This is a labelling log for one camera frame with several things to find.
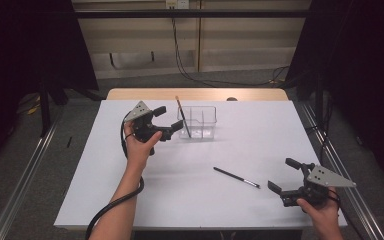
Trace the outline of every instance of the white tabletop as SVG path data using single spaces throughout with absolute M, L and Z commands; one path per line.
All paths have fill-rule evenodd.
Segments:
M 126 159 L 120 125 L 137 100 L 102 101 L 55 226 L 85 229 L 113 195 Z M 146 100 L 150 109 L 167 107 L 157 126 L 177 121 L 176 101 Z M 134 228 L 152 230 L 299 229 L 311 226 L 299 207 L 283 207 L 267 188 L 271 180 L 296 190 L 303 175 L 285 164 L 290 157 L 317 163 L 317 157 L 290 101 L 182 101 L 215 106 L 213 140 L 159 142 L 143 173 Z M 261 185 L 257 189 L 213 170 L 219 167 Z M 340 213 L 339 224 L 346 225 Z

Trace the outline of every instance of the gray floor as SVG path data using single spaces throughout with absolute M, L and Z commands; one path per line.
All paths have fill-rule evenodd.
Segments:
M 228 81 L 236 83 L 261 84 L 272 79 L 272 70 L 224 71 L 208 73 L 191 73 L 193 78 Z M 232 83 L 211 82 L 216 87 L 241 87 Z M 121 79 L 99 80 L 100 91 L 95 93 L 105 96 L 114 87 L 208 87 L 201 82 L 187 80 L 180 74 L 128 77 Z M 265 84 L 242 87 L 275 87 Z M 89 131 L 99 109 L 99 102 L 86 99 L 72 90 L 67 90 L 70 101 L 65 106 L 55 106 L 51 101 L 52 118 L 60 120 L 56 131 L 37 167 L 26 195 L 17 209 L 12 225 L 5 232 L 5 239 L 83 239 L 83 232 L 69 232 L 53 227 L 64 194 L 70 184 L 78 160 L 83 151 Z M 294 100 L 296 108 L 305 127 L 310 126 L 302 111 L 303 102 L 296 101 L 295 89 L 287 90 L 288 97 Z M 31 103 L 20 106 L 20 111 Z M 15 189 L 24 168 L 39 141 L 41 132 L 40 109 L 26 115 L 19 114 L 14 131 L 10 134 L 0 152 L 0 213 Z M 357 135 L 341 112 L 334 108 L 329 131 L 330 140 L 343 161 L 352 179 L 358 183 L 358 190 L 384 233 L 384 172 L 376 164 L 369 149 L 359 145 Z M 320 151 L 320 143 L 314 132 L 309 133 L 315 151 Z M 364 234 L 360 218 L 353 207 L 343 197 L 344 209 L 351 221 Z M 348 226 L 342 229 L 346 239 L 358 239 L 354 230 Z M 311 228 L 305 229 L 302 239 L 317 239 Z

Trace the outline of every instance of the clear plastic container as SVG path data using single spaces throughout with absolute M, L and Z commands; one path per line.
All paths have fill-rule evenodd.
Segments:
M 182 106 L 182 110 L 185 115 L 186 124 L 184 122 L 183 128 L 178 131 L 180 138 L 214 138 L 214 132 L 217 123 L 216 107 Z M 180 108 L 177 111 L 177 119 L 183 120 Z

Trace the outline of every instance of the power outlet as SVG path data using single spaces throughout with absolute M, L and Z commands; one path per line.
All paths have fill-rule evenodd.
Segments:
M 166 0 L 166 9 L 177 9 L 177 0 Z
M 189 9 L 189 0 L 178 0 L 177 9 Z

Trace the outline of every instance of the forearm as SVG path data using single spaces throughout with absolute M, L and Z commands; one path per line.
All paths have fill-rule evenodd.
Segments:
M 126 167 L 126 171 L 111 202 L 135 191 L 139 186 L 142 170 Z M 104 214 L 96 224 L 90 239 L 130 239 L 136 211 L 137 197 L 133 197 Z

